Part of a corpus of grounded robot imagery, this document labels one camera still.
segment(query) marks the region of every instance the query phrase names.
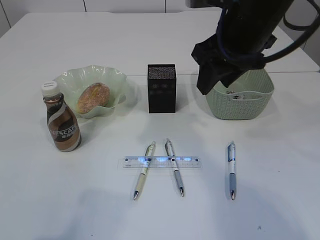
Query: white bottle cap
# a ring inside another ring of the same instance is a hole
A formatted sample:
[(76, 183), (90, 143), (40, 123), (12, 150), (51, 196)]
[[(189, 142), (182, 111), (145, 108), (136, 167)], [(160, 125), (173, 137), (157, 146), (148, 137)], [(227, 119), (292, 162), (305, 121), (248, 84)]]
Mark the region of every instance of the white bottle cap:
[(53, 97), (60, 93), (60, 89), (56, 81), (47, 81), (41, 86), (42, 95), (44, 97)]

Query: coffee bottle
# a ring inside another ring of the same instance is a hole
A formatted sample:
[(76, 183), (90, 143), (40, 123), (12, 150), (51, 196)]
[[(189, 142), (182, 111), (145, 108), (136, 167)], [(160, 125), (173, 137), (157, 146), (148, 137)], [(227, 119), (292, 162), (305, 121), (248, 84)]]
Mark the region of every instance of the coffee bottle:
[(75, 114), (64, 101), (57, 82), (48, 81), (41, 86), (47, 108), (47, 125), (55, 146), (70, 152), (81, 143), (81, 134)]

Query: nescafe logo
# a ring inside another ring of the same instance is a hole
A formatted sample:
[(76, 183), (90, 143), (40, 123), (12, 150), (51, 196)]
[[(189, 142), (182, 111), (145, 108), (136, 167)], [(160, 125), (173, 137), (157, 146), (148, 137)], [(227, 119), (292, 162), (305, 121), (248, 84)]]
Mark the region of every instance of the nescafe logo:
[(60, 131), (51, 131), (51, 134), (53, 136), (61, 137), (63, 139), (71, 137), (73, 134), (75, 134), (77, 130), (77, 126), (72, 125), (71, 127), (65, 129), (65, 130), (60, 130)]

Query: pen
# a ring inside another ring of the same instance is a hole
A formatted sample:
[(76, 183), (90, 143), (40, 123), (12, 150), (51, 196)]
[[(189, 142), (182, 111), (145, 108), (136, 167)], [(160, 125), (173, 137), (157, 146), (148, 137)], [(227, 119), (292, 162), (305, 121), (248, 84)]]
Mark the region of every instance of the pen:
[(236, 198), (237, 181), (236, 181), (236, 145), (232, 141), (228, 146), (228, 165), (229, 165), (229, 187), (231, 199)]
[(181, 196), (183, 197), (185, 195), (184, 184), (182, 182), (181, 174), (180, 174), (176, 159), (174, 158), (174, 156), (175, 156), (174, 147), (172, 146), (172, 143), (168, 138), (166, 139), (166, 143), (165, 143), (164, 147), (165, 147), (166, 154), (168, 156), (173, 157), (171, 159), (171, 164), (173, 167), (173, 174), (174, 174), (174, 178), (176, 181), (176, 185), (181, 193)]
[[(146, 149), (145, 151), (145, 156), (152, 156), (155, 152), (156, 149), (156, 142), (153, 141)], [(133, 200), (137, 200), (138, 196), (141, 194), (142, 189), (144, 188), (145, 181), (147, 178), (148, 170), (149, 170), (149, 165), (150, 161), (146, 161), (147, 167), (142, 168), (141, 173), (139, 175), (138, 182), (136, 183), (135, 189), (134, 189), (134, 195), (133, 195)]]

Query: plastic basket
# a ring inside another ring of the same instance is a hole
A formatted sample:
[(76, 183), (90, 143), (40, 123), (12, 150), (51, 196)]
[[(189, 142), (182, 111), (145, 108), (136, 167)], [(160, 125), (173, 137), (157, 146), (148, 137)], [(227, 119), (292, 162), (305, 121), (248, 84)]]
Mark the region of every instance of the plastic basket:
[(264, 69), (250, 70), (228, 88), (218, 82), (206, 95), (214, 116), (224, 120), (256, 118), (267, 106), (274, 84)]

